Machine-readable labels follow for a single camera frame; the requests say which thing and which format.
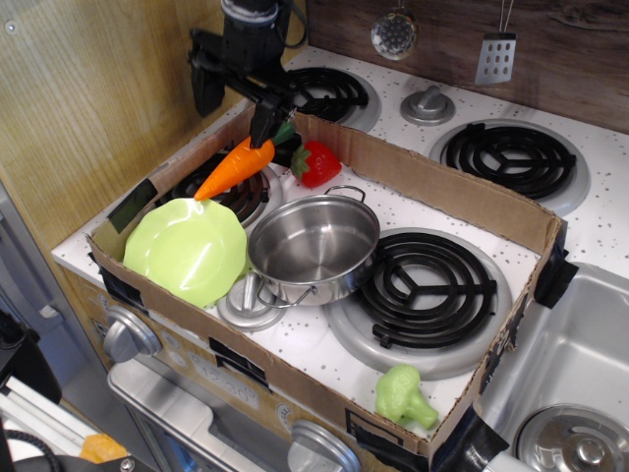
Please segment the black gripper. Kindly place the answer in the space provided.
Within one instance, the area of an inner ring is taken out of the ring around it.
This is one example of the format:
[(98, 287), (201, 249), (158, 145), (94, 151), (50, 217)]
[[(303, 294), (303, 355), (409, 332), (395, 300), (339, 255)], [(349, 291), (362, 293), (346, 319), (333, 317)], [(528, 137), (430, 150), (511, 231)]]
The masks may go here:
[(227, 88), (255, 104), (251, 148), (261, 148), (295, 113), (294, 91), (282, 56), (290, 9), (224, 9), (223, 32), (191, 29), (188, 53), (195, 108), (206, 117)]

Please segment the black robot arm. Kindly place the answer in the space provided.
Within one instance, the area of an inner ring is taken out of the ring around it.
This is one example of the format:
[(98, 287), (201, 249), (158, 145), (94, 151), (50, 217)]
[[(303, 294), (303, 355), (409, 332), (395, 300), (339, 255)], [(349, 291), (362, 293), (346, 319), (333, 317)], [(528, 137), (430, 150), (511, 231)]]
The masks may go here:
[(205, 117), (232, 89), (255, 105), (251, 146), (278, 131), (293, 110), (294, 91), (282, 64), (293, 3), (222, 1), (223, 33), (192, 29), (188, 54), (195, 107)]

